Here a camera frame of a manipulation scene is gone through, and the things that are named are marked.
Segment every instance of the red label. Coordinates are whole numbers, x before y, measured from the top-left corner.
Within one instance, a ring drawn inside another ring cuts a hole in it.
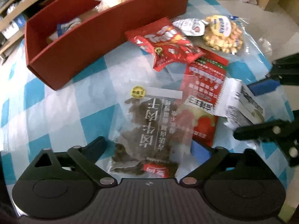
[[[167,167],[164,167],[162,165],[153,164],[153,163],[146,163],[143,166],[143,170],[149,173],[155,173],[161,178],[168,178],[169,177],[169,171]]]

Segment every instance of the screw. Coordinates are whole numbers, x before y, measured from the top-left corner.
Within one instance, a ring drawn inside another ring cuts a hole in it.
[[[101,178],[100,183],[104,185],[111,185],[114,183],[114,179],[110,177]]]
[[[279,126],[276,125],[276,126],[274,126],[274,127],[272,128],[272,131],[273,131],[274,134],[278,135],[278,134],[280,134],[281,129],[280,129]]]
[[[291,157],[297,157],[298,156],[298,151],[295,147],[291,147],[289,150],[289,154]]]
[[[196,184],[196,182],[197,182],[197,180],[195,178],[192,178],[192,177],[183,178],[183,183],[184,184],[192,185],[192,184]]]

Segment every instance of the tablecloth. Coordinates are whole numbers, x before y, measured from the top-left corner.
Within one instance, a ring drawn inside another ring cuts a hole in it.
[[[216,0],[189,0],[182,18],[204,18],[211,14],[229,15]],[[109,137],[113,112],[119,107],[115,88],[135,77],[183,74],[185,64],[172,63],[161,72],[152,69],[153,57],[126,42],[76,75],[58,91],[44,85],[26,68],[24,41],[14,60],[0,69],[0,146],[3,171],[9,194],[28,164],[43,148],[54,152],[72,146],[85,146],[98,136]],[[229,61],[228,74],[246,84],[262,79],[271,64],[252,40],[242,55]],[[259,97],[266,119],[292,120],[293,115],[282,87]],[[219,120],[214,146],[231,152],[243,152],[246,144],[235,140],[232,132]],[[102,159],[113,155],[111,144]],[[285,188],[293,170],[274,143],[262,144],[258,154],[270,166]]]

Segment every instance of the floor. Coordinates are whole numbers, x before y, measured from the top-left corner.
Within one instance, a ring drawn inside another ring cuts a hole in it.
[[[280,7],[266,12],[257,5],[239,0],[217,0],[232,15],[244,18],[246,31],[258,43],[269,61],[299,52],[299,26]],[[299,87],[285,86],[290,105],[299,110]]]

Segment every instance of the yellow sticker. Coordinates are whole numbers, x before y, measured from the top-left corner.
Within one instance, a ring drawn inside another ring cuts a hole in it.
[[[154,48],[154,52],[157,53],[157,54],[161,53],[162,51],[163,51],[163,49],[161,47],[155,47]]]
[[[141,86],[135,86],[131,91],[131,95],[135,99],[141,99],[145,96],[145,89]]]
[[[226,16],[214,15],[210,27],[217,36],[228,37],[231,34],[231,22]]]

